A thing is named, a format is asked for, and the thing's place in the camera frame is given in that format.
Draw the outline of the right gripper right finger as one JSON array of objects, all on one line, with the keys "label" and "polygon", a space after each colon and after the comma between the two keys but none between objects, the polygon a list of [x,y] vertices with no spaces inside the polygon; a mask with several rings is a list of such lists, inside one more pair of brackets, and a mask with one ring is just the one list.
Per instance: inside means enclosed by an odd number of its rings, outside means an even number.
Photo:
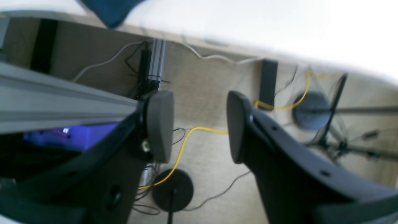
[{"label": "right gripper right finger", "polygon": [[313,154],[245,95],[227,96],[230,150],[254,175],[270,224],[396,224],[397,190]]}]

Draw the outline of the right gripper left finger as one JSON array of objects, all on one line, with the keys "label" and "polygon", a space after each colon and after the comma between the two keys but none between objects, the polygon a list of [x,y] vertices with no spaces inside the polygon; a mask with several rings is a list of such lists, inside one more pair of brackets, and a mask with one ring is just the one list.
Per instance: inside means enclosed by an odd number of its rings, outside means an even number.
[{"label": "right gripper left finger", "polygon": [[170,159],[174,94],[144,95],[85,152],[1,144],[2,224],[125,224],[146,165]]}]

